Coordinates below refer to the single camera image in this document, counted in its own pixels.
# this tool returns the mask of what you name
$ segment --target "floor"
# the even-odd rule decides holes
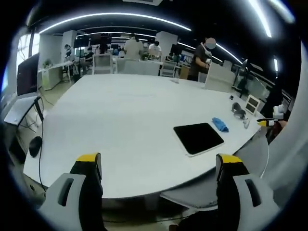
[[[44,116],[71,86],[72,84],[69,82],[62,82],[52,90],[44,91],[40,88]],[[19,128],[18,138],[22,148],[27,152],[28,144],[37,135],[35,132],[40,126],[40,120],[37,119],[34,109],[28,113],[22,124],[24,127]],[[109,231],[167,231],[170,224],[178,224],[182,217],[195,213],[192,209],[185,210],[182,206],[175,205],[165,199],[161,199],[159,206],[158,211],[153,213],[146,211],[144,203],[140,199],[125,201],[119,209],[103,211],[104,224]]]

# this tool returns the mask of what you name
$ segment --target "black tablet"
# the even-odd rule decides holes
[[[190,155],[207,151],[224,142],[208,123],[174,127],[174,131]]]

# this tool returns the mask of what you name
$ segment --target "white pillar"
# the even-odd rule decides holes
[[[77,31],[70,30],[63,33],[62,37],[62,47],[61,47],[61,62],[64,62],[65,57],[65,49],[64,46],[66,44],[70,45],[71,47],[74,47],[74,41],[76,39]]]
[[[228,60],[225,60],[225,61],[223,62],[223,67],[224,67],[224,68],[227,68],[229,71],[231,71],[232,63],[231,63],[230,61],[228,61]]]
[[[162,48],[163,57],[169,55],[172,44],[178,43],[178,36],[165,31],[156,34],[156,41],[159,41],[159,46]]]

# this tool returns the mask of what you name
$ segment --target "computer mouse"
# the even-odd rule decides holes
[[[40,136],[34,137],[29,144],[29,152],[32,157],[36,157],[39,154],[39,149],[42,146],[42,138]]]

